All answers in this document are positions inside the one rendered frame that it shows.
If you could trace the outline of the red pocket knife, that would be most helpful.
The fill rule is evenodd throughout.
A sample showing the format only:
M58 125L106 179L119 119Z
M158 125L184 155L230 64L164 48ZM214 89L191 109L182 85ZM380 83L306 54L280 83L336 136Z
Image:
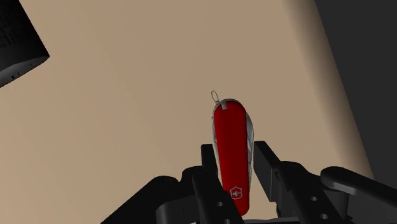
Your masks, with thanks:
M254 128L245 107L236 99L220 99L212 111L212 137L218 158L221 184L241 216L250 208Z

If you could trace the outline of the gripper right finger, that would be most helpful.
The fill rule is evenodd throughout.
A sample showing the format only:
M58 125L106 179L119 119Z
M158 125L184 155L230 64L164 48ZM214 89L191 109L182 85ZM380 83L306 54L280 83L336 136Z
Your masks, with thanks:
M264 141L254 143L254 172L278 224L397 224L397 189L349 169L319 175L298 162L281 161Z

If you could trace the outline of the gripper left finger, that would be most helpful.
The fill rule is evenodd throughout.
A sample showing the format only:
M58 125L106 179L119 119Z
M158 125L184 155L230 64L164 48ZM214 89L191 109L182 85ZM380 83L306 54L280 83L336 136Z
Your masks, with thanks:
M212 145L200 150L201 165L185 169L180 180L153 178L100 224L244 224L219 182Z

